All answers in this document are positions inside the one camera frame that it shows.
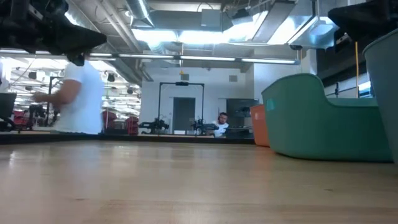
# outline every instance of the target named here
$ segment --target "person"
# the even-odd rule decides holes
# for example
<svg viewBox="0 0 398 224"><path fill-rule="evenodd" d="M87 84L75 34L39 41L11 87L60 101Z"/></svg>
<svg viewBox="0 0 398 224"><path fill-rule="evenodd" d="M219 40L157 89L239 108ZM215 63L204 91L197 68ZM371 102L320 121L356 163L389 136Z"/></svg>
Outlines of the person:
<svg viewBox="0 0 398 224"><path fill-rule="evenodd" d="M54 126L58 133L98 134L102 130L102 96L104 82L88 61L91 51L84 52L85 64L69 63L60 90L51 95L33 96L34 101L49 102L60 110Z"/></svg>
<svg viewBox="0 0 398 224"><path fill-rule="evenodd" d="M222 137L225 133L225 129L228 128L229 124L226 122L228 119L228 115L225 112L222 112L218 115L216 121L213 121L213 124L218 126L218 130L214 130L213 134L216 138Z"/></svg>

